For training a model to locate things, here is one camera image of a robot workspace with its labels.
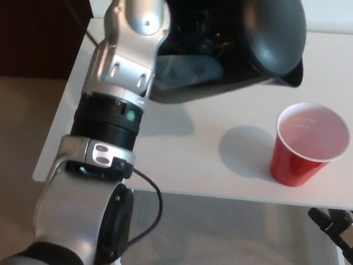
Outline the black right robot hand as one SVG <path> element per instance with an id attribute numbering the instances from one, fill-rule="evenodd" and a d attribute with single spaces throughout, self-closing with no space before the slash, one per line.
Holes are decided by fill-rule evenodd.
<path id="1" fill-rule="evenodd" d="M 318 208 L 310 208 L 308 216 L 352 264 L 352 210 L 328 209 L 326 214 Z"/>

